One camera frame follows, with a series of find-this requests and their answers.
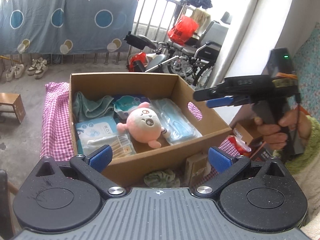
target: plush toy face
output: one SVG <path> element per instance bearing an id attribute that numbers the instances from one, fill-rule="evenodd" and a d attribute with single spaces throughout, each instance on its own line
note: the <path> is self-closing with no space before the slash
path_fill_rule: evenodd
<path id="1" fill-rule="evenodd" d="M 129 115 L 127 128 L 133 138 L 142 143 L 157 140 L 161 134 L 161 123 L 157 114 L 144 107 L 134 110 Z"/>

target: curtain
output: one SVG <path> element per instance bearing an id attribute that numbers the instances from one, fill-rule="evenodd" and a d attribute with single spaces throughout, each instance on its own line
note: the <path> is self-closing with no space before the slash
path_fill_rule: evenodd
<path id="1" fill-rule="evenodd" d="M 214 87 L 224 79 L 246 33 L 258 0 L 243 0 L 232 18 L 225 41 L 220 50 L 207 87 Z"/>

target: floor stain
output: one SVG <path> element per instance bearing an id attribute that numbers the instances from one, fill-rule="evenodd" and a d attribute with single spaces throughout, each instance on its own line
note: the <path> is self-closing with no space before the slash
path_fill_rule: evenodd
<path id="1" fill-rule="evenodd" d="M 4 143 L 0 143 L 0 150 L 5 150 L 7 147 Z"/>

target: concrete floor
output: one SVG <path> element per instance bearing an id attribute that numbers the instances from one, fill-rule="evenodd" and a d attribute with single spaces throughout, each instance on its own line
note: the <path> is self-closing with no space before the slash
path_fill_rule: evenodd
<path id="1" fill-rule="evenodd" d="M 86 65 L 82 64 L 82 60 L 78 62 L 74 65 L 66 61 L 63 65 L 49 65 L 48 71 L 39 80 L 24 73 L 20 79 L 13 78 L 11 82 L 6 82 L 5 73 L 2 74 L 0 92 L 21 94 L 26 110 L 21 124 L 14 114 L 0 116 L 0 169 L 7 171 L 9 181 L 18 188 L 40 159 L 44 85 L 69 82 L 71 73 L 127 71 L 124 61 L 120 61 L 120 65 L 112 64 L 111 60 L 109 65 L 104 65 L 102 58 L 98 59 L 97 65 L 93 65 L 91 58 L 87 58 Z"/>

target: human hand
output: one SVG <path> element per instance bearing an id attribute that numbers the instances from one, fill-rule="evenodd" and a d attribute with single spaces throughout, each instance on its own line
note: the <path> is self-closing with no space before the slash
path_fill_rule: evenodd
<path id="1" fill-rule="evenodd" d="M 260 117 L 255 117 L 254 121 L 258 125 L 258 132 L 263 135 L 265 142 L 270 144 L 271 149 L 280 150 L 287 144 L 288 135 L 281 133 L 281 127 L 288 126 L 290 130 L 296 128 L 298 113 L 297 109 L 290 110 L 277 124 L 263 124 Z M 311 121 L 303 112 L 299 112 L 298 134 L 303 145 L 306 145 L 311 134 Z"/>

